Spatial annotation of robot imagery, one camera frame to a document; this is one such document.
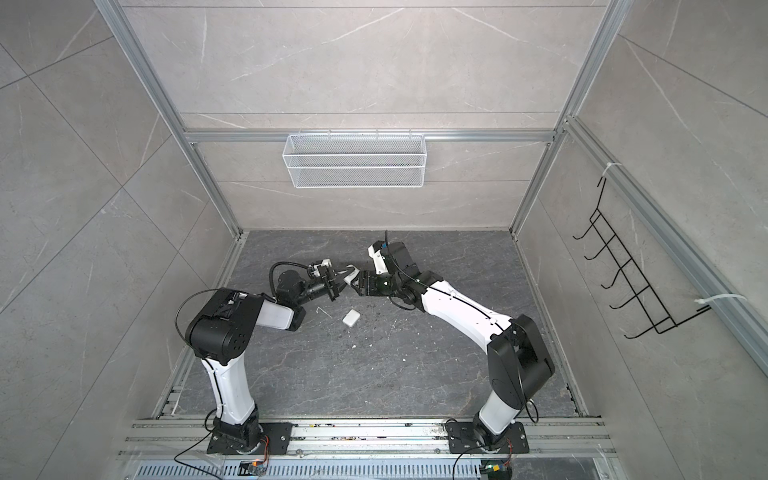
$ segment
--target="debris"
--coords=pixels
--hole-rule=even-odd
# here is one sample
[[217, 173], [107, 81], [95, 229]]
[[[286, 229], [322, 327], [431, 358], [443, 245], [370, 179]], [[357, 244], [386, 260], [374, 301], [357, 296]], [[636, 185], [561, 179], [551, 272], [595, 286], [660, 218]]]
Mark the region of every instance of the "debris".
[[325, 313], [326, 315], [328, 315], [328, 312], [326, 312], [325, 310], [323, 310], [323, 309], [322, 309], [322, 308], [320, 308], [320, 307], [317, 307], [317, 308], [315, 309], [315, 313], [320, 313], [320, 312], [323, 312], [323, 313]]

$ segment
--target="white object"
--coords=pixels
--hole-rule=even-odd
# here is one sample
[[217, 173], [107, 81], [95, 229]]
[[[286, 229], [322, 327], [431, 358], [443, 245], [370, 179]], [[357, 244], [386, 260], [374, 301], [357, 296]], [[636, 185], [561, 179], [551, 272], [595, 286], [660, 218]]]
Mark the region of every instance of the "white object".
[[352, 286], [352, 280], [354, 280], [354, 279], [355, 279], [355, 277], [356, 277], [356, 276], [357, 276], [357, 274], [360, 272], [360, 270], [359, 270], [359, 269], [358, 269], [356, 266], [354, 266], [354, 265], [351, 265], [351, 264], [350, 264], [350, 265], [347, 265], [346, 267], [347, 267], [347, 268], [351, 268], [351, 269], [352, 269], [352, 272], [351, 272], [349, 275], [347, 275], [347, 276], [345, 276], [345, 277], [344, 277], [344, 283], [346, 283], [346, 284], [347, 284], [347, 285], [349, 285], [349, 286]]
[[492, 334], [498, 335], [511, 325], [509, 315], [485, 308], [456, 291], [446, 281], [433, 283], [431, 287], [422, 294], [424, 310], [453, 325], [459, 332], [474, 340], [483, 351], [491, 341]]
[[520, 410], [513, 409], [504, 403], [504, 400], [500, 399], [496, 392], [491, 390], [491, 395], [480, 409], [479, 417], [483, 425], [488, 427], [488, 430], [494, 435], [501, 435], [507, 428], [507, 425], [515, 421], [518, 413], [520, 413]]
[[222, 422], [231, 425], [241, 425], [248, 420], [253, 409], [256, 408], [256, 403], [248, 391], [243, 356], [231, 359], [226, 366], [211, 359], [202, 359], [201, 362], [214, 387], [216, 416]]
[[720, 293], [719, 295], [712, 295], [707, 298], [697, 298], [694, 300], [694, 302], [698, 303], [699, 305], [706, 305], [712, 300], [717, 300], [720, 298], [738, 298], [738, 299], [746, 300], [746, 297], [744, 295], [739, 295], [738, 293]]
[[384, 263], [384, 257], [382, 257], [382, 251], [379, 250], [378, 252], [373, 251], [373, 245], [368, 247], [368, 256], [373, 258], [373, 266], [376, 268], [376, 275], [381, 275], [382, 273], [389, 273], [389, 270], [386, 269], [386, 263]]
[[345, 316], [342, 322], [344, 322], [344, 325], [346, 326], [352, 326], [354, 325], [357, 320], [360, 318], [360, 314], [355, 309], [351, 309]]
[[259, 311], [259, 318], [256, 319], [258, 326], [268, 326], [270, 328], [286, 330], [293, 320], [293, 310], [287, 306], [264, 300]]
[[421, 187], [427, 147], [406, 132], [291, 134], [283, 160], [296, 188]]
[[605, 170], [603, 170], [603, 174], [601, 175], [601, 177], [605, 177], [605, 174], [608, 173], [608, 169], [613, 167], [614, 165], [621, 165], [621, 164], [617, 164], [615, 162], [608, 162], [608, 163], [606, 163], [605, 164]]

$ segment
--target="white cable tie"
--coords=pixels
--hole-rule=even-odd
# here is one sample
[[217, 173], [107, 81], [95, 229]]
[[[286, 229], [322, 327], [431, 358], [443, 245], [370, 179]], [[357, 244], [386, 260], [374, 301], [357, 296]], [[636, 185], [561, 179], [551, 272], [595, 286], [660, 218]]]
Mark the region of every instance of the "white cable tie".
[[603, 174], [601, 175], [601, 177], [605, 177], [605, 174], [608, 172], [608, 169], [613, 167], [614, 165], [621, 165], [621, 164], [617, 164], [617, 163], [614, 163], [614, 162], [606, 163], [605, 164], [605, 170], [603, 170]]
[[694, 302], [704, 305], [705, 303], [709, 303], [712, 300], [717, 300], [719, 298], [739, 298], [742, 300], [746, 300], [746, 297], [744, 295], [739, 295], [738, 293], [721, 293], [719, 295], [712, 295], [709, 298], [697, 298], [694, 300]]

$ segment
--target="ventilated metal grate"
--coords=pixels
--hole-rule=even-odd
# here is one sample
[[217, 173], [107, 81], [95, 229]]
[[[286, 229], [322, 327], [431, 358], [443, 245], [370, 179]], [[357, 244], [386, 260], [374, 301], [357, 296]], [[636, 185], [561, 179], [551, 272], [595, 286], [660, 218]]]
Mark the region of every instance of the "ventilated metal grate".
[[[185, 463], [217, 473], [227, 480], [259, 478], [238, 475], [239, 460], [226, 460], [215, 469], [202, 460]], [[352, 480], [353, 478], [382, 478], [392, 480], [451, 478], [453, 459], [382, 459], [382, 460], [270, 460], [264, 480]], [[467, 458], [456, 465], [455, 477], [460, 480], [480, 478], [480, 460]], [[139, 466], [135, 480], [198, 480], [210, 475], [171, 460], [145, 460]]]
[[421, 187], [427, 150], [421, 134], [293, 134], [283, 159], [296, 188]]

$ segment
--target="gray marble floor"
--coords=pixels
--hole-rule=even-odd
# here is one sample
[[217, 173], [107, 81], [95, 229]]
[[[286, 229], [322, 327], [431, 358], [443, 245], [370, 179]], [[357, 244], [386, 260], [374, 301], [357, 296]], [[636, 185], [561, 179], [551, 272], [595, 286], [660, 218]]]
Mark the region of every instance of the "gray marble floor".
[[[396, 231], [421, 270], [442, 275], [457, 290], [510, 316], [526, 314], [544, 329], [508, 233]], [[372, 268], [366, 250], [383, 240], [371, 231], [253, 231], [230, 285], [268, 292], [278, 260]], [[351, 328], [350, 308], [362, 316]], [[474, 415], [491, 391], [484, 352], [443, 320], [406, 312], [386, 298], [351, 289], [334, 302], [306, 305], [297, 332], [257, 329], [245, 352], [250, 391], [262, 415]], [[551, 346], [548, 334], [545, 338]], [[541, 416], [576, 415], [562, 368], [534, 397]], [[176, 409], [201, 414], [214, 396], [201, 364], [193, 364]]]

